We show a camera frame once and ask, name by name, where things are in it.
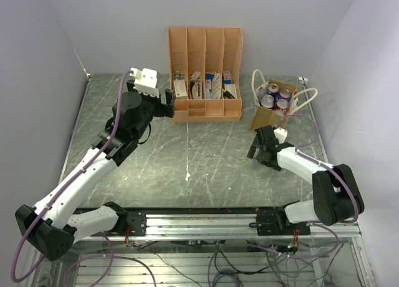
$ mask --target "box organizer compartment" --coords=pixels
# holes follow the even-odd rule
[[[242,100],[239,92],[239,67],[243,49],[241,28],[171,27],[168,31],[170,58],[170,86],[174,90],[175,74],[186,84],[187,99],[175,100],[173,122],[226,122],[239,121]],[[194,72],[202,83],[202,94],[194,99],[190,81]],[[236,85],[236,99],[207,99],[205,73],[214,72],[223,76],[230,71]]]

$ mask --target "soda can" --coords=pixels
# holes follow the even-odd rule
[[[291,92],[289,91],[289,89],[280,89],[277,97],[278,99],[284,99],[289,103],[289,101],[291,100]]]
[[[285,116],[285,113],[283,113],[283,111],[280,110],[280,109],[277,109],[277,110],[275,110],[274,112],[275,112],[276,114],[280,115],[281,117],[284,117],[284,116]]]
[[[274,103],[274,109],[281,110],[285,114],[287,113],[288,108],[289,108],[289,103],[287,100],[279,99],[279,100],[275,101],[275,103]]]
[[[273,108],[273,106],[274,106],[274,98],[273,98],[273,96],[271,96],[271,95],[264,95],[262,98],[261,98],[261,105],[263,106],[263,107],[265,107],[265,108],[270,108],[270,109],[272,109]]]
[[[277,96],[279,95],[279,90],[280,87],[277,84],[271,83],[267,86],[267,93],[273,96],[275,100],[278,99]]]

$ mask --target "white wall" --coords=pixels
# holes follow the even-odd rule
[[[56,186],[87,76],[48,0],[0,0],[0,16],[0,285],[11,286],[14,213]]]
[[[310,77],[326,151],[352,167],[365,202],[359,224],[380,286],[399,260],[398,0],[355,0]]]
[[[241,26],[241,72],[309,76],[353,0],[50,0],[88,72],[169,72],[170,26]]]

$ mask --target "marble surface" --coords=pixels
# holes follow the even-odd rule
[[[299,84],[294,77],[273,78]],[[120,74],[92,75],[64,176],[112,116],[119,80]],[[159,80],[164,84],[168,76]],[[300,177],[246,158],[254,138],[248,130],[255,113],[251,76],[242,75],[239,86],[243,98],[239,122],[176,124],[154,119],[148,142],[100,182],[81,207],[95,208],[109,201],[123,207],[256,207],[311,199],[312,187]],[[301,114],[310,117],[309,107]],[[287,141],[294,145],[315,135],[312,124],[300,118],[288,121],[286,129]],[[304,152],[323,157],[319,143]]]

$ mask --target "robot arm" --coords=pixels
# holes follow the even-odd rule
[[[73,215],[76,208],[93,192],[95,186],[105,176],[114,171],[138,146],[139,140],[154,117],[173,117],[174,97],[172,91],[157,88],[156,71],[131,69],[131,79],[127,82],[128,92],[122,95],[120,121],[114,139],[110,145],[90,165],[84,165],[99,152],[109,139],[113,129],[117,105],[112,108],[113,117],[108,120],[87,151],[82,161],[73,171],[45,198],[33,207],[21,206],[16,212],[19,229],[25,234],[37,214],[48,209],[47,203],[77,172],[81,173],[60,195],[35,229],[28,237],[47,259],[54,261],[65,254],[77,241],[100,231],[121,234],[126,230],[127,212],[115,203],[91,212]]]
[[[321,221],[330,226],[354,216],[353,204],[339,181],[324,167],[301,157],[292,144],[284,142],[287,131],[265,126],[255,130],[256,136],[249,149],[248,158],[253,158],[267,167],[280,171],[290,170],[309,182],[313,188],[313,200],[286,205],[284,211],[290,223],[303,221]],[[348,185],[358,205],[359,213],[364,211],[364,203],[360,195],[353,173],[345,164],[332,165],[332,168]]]

